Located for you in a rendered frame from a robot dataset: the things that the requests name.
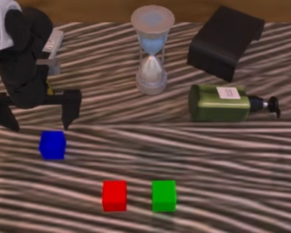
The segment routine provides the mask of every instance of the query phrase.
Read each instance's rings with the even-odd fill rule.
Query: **wooden wall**
[[[204,22],[219,5],[266,21],[291,22],[291,0],[18,0],[46,12],[53,22],[129,22],[131,13],[149,4],[162,5],[177,22]]]

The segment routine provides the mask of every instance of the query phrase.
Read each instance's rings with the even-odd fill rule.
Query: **green bottle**
[[[280,118],[278,99],[268,102],[256,96],[247,96],[244,87],[192,85],[189,109],[193,121],[238,122],[245,121],[251,112],[268,108]]]

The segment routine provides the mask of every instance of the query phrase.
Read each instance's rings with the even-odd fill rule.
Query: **red cube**
[[[104,181],[102,185],[102,207],[104,211],[126,211],[126,181]]]

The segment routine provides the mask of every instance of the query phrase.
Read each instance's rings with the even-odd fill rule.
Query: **striped tablecloth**
[[[168,87],[135,87],[138,42],[130,24],[71,23],[54,89],[81,88],[81,117],[65,132],[64,161],[43,161],[42,130],[61,130],[61,108],[14,109],[20,133],[0,127],[0,233],[291,233],[291,24],[268,23],[234,82],[280,99],[244,123],[190,123],[190,85],[227,85],[186,65],[201,24],[175,25],[166,44]],[[0,91],[4,91],[0,81]],[[151,181],[177,182],[173,214],[152,213]],[[128,210],[104,213],[104,180],[128,182]]]

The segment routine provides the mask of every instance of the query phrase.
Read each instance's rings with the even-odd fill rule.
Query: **cube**
[[[176,181],[152,181],[153,212],[174,212],[176,204]]]
[[[126,211],[126,181],[104,181],[102,185],[102,207],[105,212]]]
[[[45,160],[65,158],[66,139],[62,131],[42,131],[39,151]]]

